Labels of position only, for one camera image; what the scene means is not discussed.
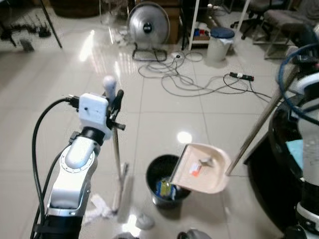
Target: fan base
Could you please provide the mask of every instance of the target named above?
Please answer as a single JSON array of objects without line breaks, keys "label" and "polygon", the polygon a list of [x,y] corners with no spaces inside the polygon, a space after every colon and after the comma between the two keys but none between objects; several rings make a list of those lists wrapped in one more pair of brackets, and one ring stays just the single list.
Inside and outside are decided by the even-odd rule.
[{"label": "fan base", "polygon": [[132,53],[132,58],[135,61],[166,61],[167,51],[162,49],[141,49],[135,44],[135,50]]}]

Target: white trash can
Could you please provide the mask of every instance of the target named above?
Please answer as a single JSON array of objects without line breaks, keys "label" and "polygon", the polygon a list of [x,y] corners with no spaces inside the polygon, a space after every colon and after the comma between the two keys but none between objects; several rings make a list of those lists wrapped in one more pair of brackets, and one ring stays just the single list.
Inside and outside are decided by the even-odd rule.
[{"label": "white trash can", "polygon": [[225,59],[230,45],[234,42],[234,31],[225,27],[216,27],[210,31],[207,49],[207,61],[218,62]]}]

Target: beige dustpan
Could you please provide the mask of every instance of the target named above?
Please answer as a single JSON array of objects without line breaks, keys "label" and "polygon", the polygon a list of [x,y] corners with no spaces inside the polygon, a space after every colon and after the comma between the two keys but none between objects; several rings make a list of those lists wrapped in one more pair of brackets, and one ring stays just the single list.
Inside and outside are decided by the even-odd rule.
[{"label": "beige dustpan", "polygon": [[227,185],[225,172],[230,163],[223,150],[207,144],[190,143],[186,145],[170,181],[191,191],[218,193]]}]

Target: paper scrap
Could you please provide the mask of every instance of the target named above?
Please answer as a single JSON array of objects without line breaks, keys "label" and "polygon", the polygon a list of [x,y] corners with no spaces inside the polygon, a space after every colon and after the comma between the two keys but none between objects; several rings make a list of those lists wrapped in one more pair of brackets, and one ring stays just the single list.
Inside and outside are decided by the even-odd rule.
[{"label": "paper scrap", "polygon": [[201,166],[214,167],[214,161],[211,157],[202,158],[199,160]]},{"label": "paper scrap", "polygon": [[190,167],[189,173],[193,175],[194,177],[197,177],[199,175],[199,171],[201,169],[201,165],[198,163],[193,163]]},{"label": "paper scrap", "polygon": [[82,225],[91,223],[98,217],[110,219],[113,217],[112,210],[107,206],[106,202],[99,194],[94,194],[90,200],[93,205],[96,207],[93,210],[87,210],[83,217]]}]

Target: black trash can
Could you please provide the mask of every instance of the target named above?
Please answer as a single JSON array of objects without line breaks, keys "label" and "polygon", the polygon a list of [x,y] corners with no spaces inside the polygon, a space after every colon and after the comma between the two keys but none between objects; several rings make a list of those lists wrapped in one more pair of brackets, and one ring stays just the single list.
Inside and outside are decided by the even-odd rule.
[{"label": "black trash can", "polygon": [[152,194],[153,203],[161,209],[173,209],[178,207],[190,194],[187,189],[178,190],[175,200],[164,199],[156,195],[156,184],[162,178],[170,177],[177,165],[179,157],[175,155],[162,155],[153,160],[146,172],[146,183]]}]

